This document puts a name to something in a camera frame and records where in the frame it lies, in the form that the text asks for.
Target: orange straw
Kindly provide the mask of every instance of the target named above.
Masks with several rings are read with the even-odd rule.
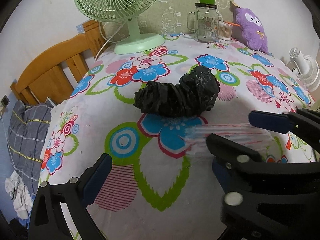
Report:
[[[230,25],[233,25],[233,26],[241,27],[239,24],[236,24],[236,23],[231,23],[231,22],[227,22],[227,21],[223,21],[223,22],[225,22],[227,24],[230,24]]]

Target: green desk fan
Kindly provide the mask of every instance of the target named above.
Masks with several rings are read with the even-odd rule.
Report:
[[[156,0],[75,0],[78,9],[87,17],[100,22],[127,21],[129,37],[117,43],[116,54],[149,50],[164,43],[155,33],[140,33],[137,16]]]

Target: wooden headboard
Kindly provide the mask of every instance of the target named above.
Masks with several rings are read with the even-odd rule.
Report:
[[[47,49],[27,66],[18,82],[10,86],[17,99],[36,105],[36,99],[43,103],[50,97],[60,104],[70,97],[73,87],[58,64],[66,61],[74,78],[79,82],[89,70],[80,53],[90,49],[93,56],[96,56],[105,42],[98,22],[90,20],[84,23],[83,27],[85,34],[78,34]]]

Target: yellow bow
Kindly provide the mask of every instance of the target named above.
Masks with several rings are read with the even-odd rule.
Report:
[[[262,39],[262,40],[264,40],[264,33],[261,33],[261,32],[259,32],[259,31],[257,31],[257,34],[259,34],[260,35],[260,39]]]

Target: glass cup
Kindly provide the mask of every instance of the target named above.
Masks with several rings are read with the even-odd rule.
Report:
[[[200,42],[214,43],[218,40],[219,14],[213,4],[196,3],[196,11],[188,13],[187,28],[195,33]]]

